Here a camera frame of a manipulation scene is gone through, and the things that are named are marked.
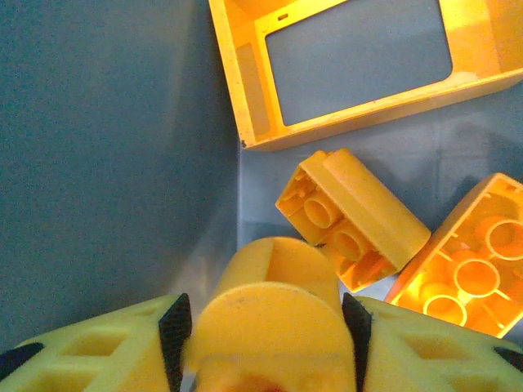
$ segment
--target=yellow lego brick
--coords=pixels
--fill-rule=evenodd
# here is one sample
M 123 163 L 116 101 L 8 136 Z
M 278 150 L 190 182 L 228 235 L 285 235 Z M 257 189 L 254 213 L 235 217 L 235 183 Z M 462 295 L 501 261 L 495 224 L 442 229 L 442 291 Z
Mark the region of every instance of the yellow lego brick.
M 523 185 L 494 174 L 471 190 L 387 301 L 504 336 L 523 317 Z
M 25 341 L 43 349 L 3 379 L 0 392 L 179 390 L 189 334 L 188 297 L 143 302 Z
M 186 359 L 198 392 L 355 392 L 332 266 L 293 238 L 247 245 L 195 324 Z
M 356 299 L 373 316 L 365 392 L 523 390 L 523 372 L 496 352 L 521 354 L 517 345 L 381 301 Z
M 346 149 L 301 162 L 276 207 L 353 292 L 400 271 L 431 235 Z
M 491 94 L 523 80 L 523 2 L 440 0 L 453 64 L 450 76 L 285 124 L 266 37 L 322 11 L 333 11 L 345 1 L 209 0 L 239 138 L 245 148 L 284 149 Z

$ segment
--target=lego brick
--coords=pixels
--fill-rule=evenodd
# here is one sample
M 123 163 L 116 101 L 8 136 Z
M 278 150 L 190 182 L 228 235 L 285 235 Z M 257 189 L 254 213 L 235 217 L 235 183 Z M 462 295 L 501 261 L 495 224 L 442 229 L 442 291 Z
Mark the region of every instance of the lego brick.
M 209 0 L 239 138 L 245 148 L 288 148 L 484 96 L 523 79 L 523 3 L 440 0 L 453 64 L 450 76 L 393 96 L 285 124 L 266 37 L 322 11 L 335 10 L 345 1 Z
M 523 317 L 523 185 L 484 179 L 405 268 L 387 301 L 504 336 Z
M 346 149 L 301 162 L 276 207 L 353 292 L 400 271 L 431 234 Z
M 373 316 L 365 391 L 521 390 L 523 373 L 498 353 L 521 357 L 519 346 L 381 301 L 356 299 Z
M 179 391 L 189 334 L 187 295 L 116 310 L 24 342 L 39 350 L 0 382 L 0 392 Z
M 338 281 L 317 249 L 264 238 L 236 253 L 186 345 L 198 392 L 355 392 Z

